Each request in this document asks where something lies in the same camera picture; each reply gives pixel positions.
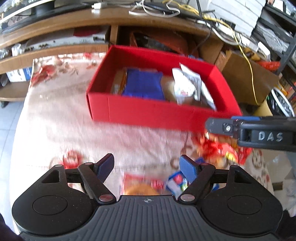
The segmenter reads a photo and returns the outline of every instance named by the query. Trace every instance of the blue pouch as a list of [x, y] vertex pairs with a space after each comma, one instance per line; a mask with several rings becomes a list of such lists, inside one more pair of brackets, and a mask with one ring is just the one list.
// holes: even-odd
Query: blue pouch
[[161, 72], [140, 71], [128, 69], [126, 87], [123, 96], [133, 96], [145, 99], [165, 100], [160, 81]]

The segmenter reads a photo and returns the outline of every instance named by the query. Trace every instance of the open box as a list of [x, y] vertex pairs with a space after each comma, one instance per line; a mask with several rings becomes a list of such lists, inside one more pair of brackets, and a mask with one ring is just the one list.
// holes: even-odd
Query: open box
[[[178, 68], [179, 63], [200, 74], [217, 111], [110, 94], [115, 73], [119, 69], [157, 69], [163, 75], [172, 76], [172, 68]], [[209, 117], [230, 118], [241, 115], [239, 106], [217, 67], [173, 53], [118, 45], [113, 45], [107, 52], [87, 89], [86, 98], [94, 121], [152, 128], [201, 132], [204, 131], [205, 121]]]

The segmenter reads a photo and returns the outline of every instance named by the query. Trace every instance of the yellow cable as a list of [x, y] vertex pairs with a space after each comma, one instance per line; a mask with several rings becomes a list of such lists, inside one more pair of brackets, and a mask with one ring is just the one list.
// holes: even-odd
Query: yellow cable
[[[187, 4], [179, 4], [178, 2], [176, 2], [176, 1], [171, 1], [171, 0], [164, 0], [164, 1], [162, 1], [162, 3], [166, 3], [166, 2], [169, 2], [169, 1], [172, 2], [172, 3], [174, 3], [174, 4], [176, 4], [176, 5], [178, 5], [179, 8], [182, 8], [182, 9], [187, 10], [187, 11], [189, 11], [189, 12], [195, 13], [196, 15], [199, 15], [199, 12], [198, 12], [197, 9], [195, 9], [195, 8], [193, 8], [193, 7], [191, 7], [191, 6], [187, 5]], [[243, 57], [246, 59], [246, 61], [247, 61], [248, 64], [249, 64], [249, 67], [250, 67], [250, 70], [251, 70], [251, 75], [252, 75], [252, 88], [253, 88], [253, 94], [254, 94], [254, 98], [255, 98], [255, 102], [256, 102], [256, 104], [259, 105], [259, 103], [258, 103], [258, 101], [257, 101], [257, 98], [256, 98], [256, 94], [255, 94], [253, 69], [252, 69], [252, 66], [251, 66], [251, 63], [250, 63], [248, 57], [245, 55], [244, 51], [242, 50], [241, 46], [239, 45], [239, 42], [238, 42], [238, 40], [237, 40], [237, 37], [236, 37], [235, 31], [234, 31], [234, 30], [233, 30], [233, 29], [232, 29], [227, 23], [223, 22], [223, 21], [220, 20], [220, 19], [212, 18], [212, 17], [210, 17], [209, 15], [205, 15], [205, 14], [203, 14], [203, 18], [204, 18], [205, 20], [210, 20], [210, 21], [214, 21], [214, 22], [218, 22], [218, 23], [220, 23], [220, 24], [223, 24], [224, 26], [226, 26], [227, 28], [229, 28], [229, 29], [232, 30], [232, 32], [233, 32], [233, 36], [234, 36], [234, 39], [235, 39], [236, 43], [238, 44], [238, 47], [239, 47], [239, 49], [240, 49], [240, 51], [241, 51]]]

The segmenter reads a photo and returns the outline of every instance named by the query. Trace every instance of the screw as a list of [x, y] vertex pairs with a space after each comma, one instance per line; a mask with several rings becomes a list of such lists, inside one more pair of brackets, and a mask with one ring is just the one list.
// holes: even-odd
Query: screw
[[180, 198], [184, 202], [192, 202], [195, 199], [195, 196], [191, 194], [183, 194]]
[[101, 196], [99, 196], [99, 200], [102, 202], [109, 202], [113, 200], [113, 196], [111, 194], [103, 194]]
[[227, 132], [230, 132], [230, 130], [231, 130], [231, 126], [226, 126], [225, 130], [226, 130]]

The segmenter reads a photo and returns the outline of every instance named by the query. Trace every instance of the wooden shelf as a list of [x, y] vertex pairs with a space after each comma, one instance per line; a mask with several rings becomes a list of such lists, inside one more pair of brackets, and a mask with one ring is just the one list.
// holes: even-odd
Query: wooden shelf
[[179, 17], [134, 16], [128, 13], [129, 10], [129, 8], [123, 7], [109, 7], [92, 13], [91, 9], [85, 9], [41, 20], [12, 33], [0, 35], [0, 48], [58, 30], [95, 25], [167, 28], [200, 36], [207, 36], [210, 32], [207, 27], [201, 24]]
[[29, 81], [15, 82], [0, 88], [0, 101], [24, 101], [29, 84]]
[[79, 44], [69, 46], [59, 46], [48, 49], [42, 49], [32, 52], [27, 52], [18, 56], [5, 58], [0, 61], [0, 74], [13, 71], [15, 69], [22, 69], [31, 67], [33, 59], [41, 58], [45, 56], [52, 56], [58, 54], [70, 54], [70, 53], [94, 53], [94, 52], [106, 52], [108, 50], [108, 44]]

